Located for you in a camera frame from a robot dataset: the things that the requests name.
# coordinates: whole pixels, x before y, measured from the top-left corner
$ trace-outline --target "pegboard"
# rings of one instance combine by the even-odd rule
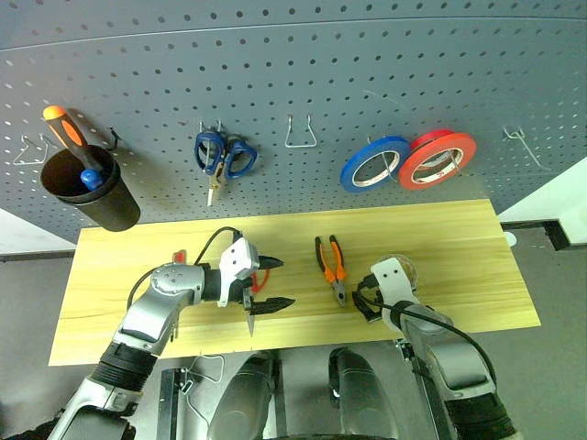
[[[108,127],[122,137],[141,223],[479,197],[501,212],[585,156],[584,2],[184,3],[0,5],[0,47],[12,48],[0,50],[0,207],[71,240],[93,224],[42,189],[40,166],[12,164],[23,133],[57,144],[48,103],[91,143],[111,143]],[[283,145],[289,114],[300,142],[312,115],[316,148]],[[260,153],[212,207],[193,154],[201,119]],[[521,126],[551,171],[502,126]],[[440,127],[478,143],[459,177],[421,192],[340,186],[367,137]]]

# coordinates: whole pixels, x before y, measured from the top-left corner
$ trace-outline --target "scissors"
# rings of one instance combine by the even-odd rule
[[[241,137],[225,138],[214,128],[201,130],[196,136],[194,155],[200,170],[210,178],[208,206],[212,205],[214,191],[222,186],[221,177],[227,180],[242,177],[250,172],[257,160],[257,151]]]

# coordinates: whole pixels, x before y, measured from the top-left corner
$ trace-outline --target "blue-handled scissors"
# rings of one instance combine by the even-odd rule
[[[249,173],[257,160],[257,151],[240,137],[226,140],[213,130],[196,136],[194,155],[198,167],[208,176],[219,177],[218,168],[222,167],[227,179],[237,179]]]

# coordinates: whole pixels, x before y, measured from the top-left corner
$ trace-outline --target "red tape roll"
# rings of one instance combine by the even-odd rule
[[[417,146],[398,175],[400,184],[406,190],[424,190],[438,185],[465,168],[473,158],[477,149],[473,138],[465,133],[437,137],[447,131],[427,133],[412,143],[412,146]]]
[[[454,131],[448,130],[446,128],[432,130],[432,131],[426,133],[425,135],[422,135],[421,137],[418,137],[416,140],[414,140],[414,142],[412,142],[410,144],[410,149],[412,151],[414,151],[416,149],[419,149],[420,147],[423,147],[425,144],[432,142],[433,140],[436,140],[438,138],[442,138],[443,136],[446,136],[446,135],[452,135],[453,133],[454,133]]]

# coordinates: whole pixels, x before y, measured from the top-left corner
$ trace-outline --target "black cable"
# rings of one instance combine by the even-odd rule
[[[218,237],[218,234],[220,234],[221,232],[224,232],[224,231],[232,231],[232,242],[233,243],[235,241],[237,241],[239,238],[242,237],[242,233],[238,229],[235,229],[234,227],[231,227],[231,226],[223,226],[223,227],[221,227],[214,234],[212,234],[212,236],[210,236],[210,238],[208,238],[208,241],[204,245],[204,248],[202,249],[202,252],[200,252],[200,255],[198,255],[198,258],[195,259],[194,265],[196,265],[196,264],[198,264],[200,262],[200,260],[204,256],[204,253],[208,250],[208,248],[210,247],[210,245],[212,244],[212,242],[214,241],[214,239],[216,237]]]
[[[210,236],[210,238],[208,238],[208,241],[206,242],[206,244],[204,245],[204,248],[202,249],[202,252],[200,252],[200,255],[198,255],[198,258],[195,259],[195,263],[194,265],[198,264],[200,262],[200,260],[202,259],[202,257],[204,256],[204,253],[208,250],[208,248],[210,247],[210,245],[212,244],[212,242],[214,241],[214,239],[216,237],[218,237],[218,234],[224,232],[224,231],[232,231],[232,242],[234,243],[235,241],[237,241],[239,238],[242,237],[242,233],[231,226],[223,226],[220,229],[218,229],[217,231],[215,231],[214,234],[212,234],[212,236]],[[127,310],[130,308],[130,306],[132,305],[132,300],[135,297],[135,293],[137,293],[137,289],[140,286],[140,284],[146,280],[148,278],[148,276],[153,273],[155,271],[156,268],[153,268],[147,272],[145,272],[139,279],[138,281],[135,283],[134,286],[132,286],[132,289],[130,290],[130,293],[128,294],[128,298],[127,298]]]
[[[485,353],[485,350],[483,350],[483,348],[472,337],[467,335],[465,332],[461,332],[458,328],[456,328],[450,324],[443,323],[442,321],[439,321],[438,319],[430,318],[428,316],[425,316],[424,314],[410,312],[409,310],[405,310],[402,307],[396,307],[394,305],[385,304],[383,302],[376,302],[376,301],[370,300],[368,298],[365,298],[365,296],[360,291],[357,291],[357,294],[359,295],[359,298],[361,298],[367,304],[374,305],[376,307],[382,307],[383,309],[393,310],[394,312],[397,312],[399,314],[407,314],[408,316],[412,316],[413,318],[421,319],[423,321],[428,321],[431,324],[446,328],[447,330],[451,331],[455,335],[459,335],[460,337],[465,339],[467,342],[469,342],[472,346],[474,346],[477,349],[477,351],[479,352],[479,354],[483,358],[483,362],[485,362],[485,365],[487,366],[487,369],[489,370],[489,375],[492,377],[493,383],[497,387],[497,376],[495,375],[495,368],[493,367],[492,361],[489,359],[489,356],[487,356],[487,353]]]
[[[135,297],[135,293],[137,292],[138,286],[140,286],[140,284],[146,280],[148,278],[148,276],[153,273],[155,271],[156,268],[150,269],[147,272],[145,272],[143,274],[142,277],[140,277],[138,279],[137,282],[135,282],[135,285],[132,286],[132,289],[130,290],[130,293],[128,294],[128,298],[127,298],[127,310],[130,308],[130,306],[132,305],[132,299]]]

